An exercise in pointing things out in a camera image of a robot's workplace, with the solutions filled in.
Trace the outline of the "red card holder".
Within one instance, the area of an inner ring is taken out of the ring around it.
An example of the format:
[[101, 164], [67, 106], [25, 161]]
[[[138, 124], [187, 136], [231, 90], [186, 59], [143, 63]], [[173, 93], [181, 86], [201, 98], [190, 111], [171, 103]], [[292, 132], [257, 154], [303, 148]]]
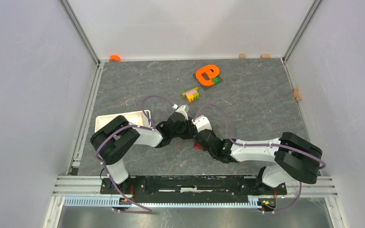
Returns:
[[199, 145], [198, 142], [194, 142], [194, 148], [198, 150], [203, 150], [203, 148]]

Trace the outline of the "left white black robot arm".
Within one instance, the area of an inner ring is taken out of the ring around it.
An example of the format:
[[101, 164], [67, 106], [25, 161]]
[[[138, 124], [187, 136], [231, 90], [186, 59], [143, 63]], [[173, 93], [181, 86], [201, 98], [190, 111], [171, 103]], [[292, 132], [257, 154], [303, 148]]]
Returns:
[[190, 140], [197, 133], [192, 118], [179, 112], [174, 112], [155, 128], [133, 124], [119, 115], [95, 132], [90, 143], [95, 149], [96, 158], [112, 178], [113, 189], [122, 194], [130, 189], [129, 173], [122, 159], [133, 145], [162, 148], [174, 138]]

